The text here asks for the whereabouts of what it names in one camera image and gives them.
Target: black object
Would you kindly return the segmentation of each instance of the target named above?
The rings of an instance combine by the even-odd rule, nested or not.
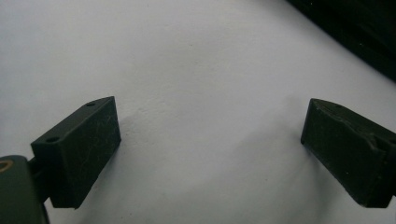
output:
[[[120,144],[114,97],[89,102],[32,143],[35,157],[0,158],[0,223],[48,223],[43,202],[79,208]]]
[[[344,47],[396,81],[396,1],[288,1]]]
[[[396,134],[331,102],[311,99],[301,142],[365,207],[389,205],[396,187]]]

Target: white table surface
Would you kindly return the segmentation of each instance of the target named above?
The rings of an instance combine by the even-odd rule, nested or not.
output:
[[[300,144],[310,98],[396,131],[396,85],[285,1],[0,3],[0,156],[114,95],[122,142],[53,224],[395,223]]]

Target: white surface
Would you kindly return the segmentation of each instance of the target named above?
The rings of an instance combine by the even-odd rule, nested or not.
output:
[[[116,96],[117,154],[51,223],[395,223],[299,138],[312,97],[396,131],[396,85],[284,1],[3,1],[0,38],[0,156]]]

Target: screw hole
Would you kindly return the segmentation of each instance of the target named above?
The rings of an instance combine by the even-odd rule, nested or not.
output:
[[[53,143],[53,142],[56,142],[56,141],[58,141],[58,140],[59,140],[59,137],[51,137],[51,138],[47,139],[46,142],[48,142],[48,143]]]

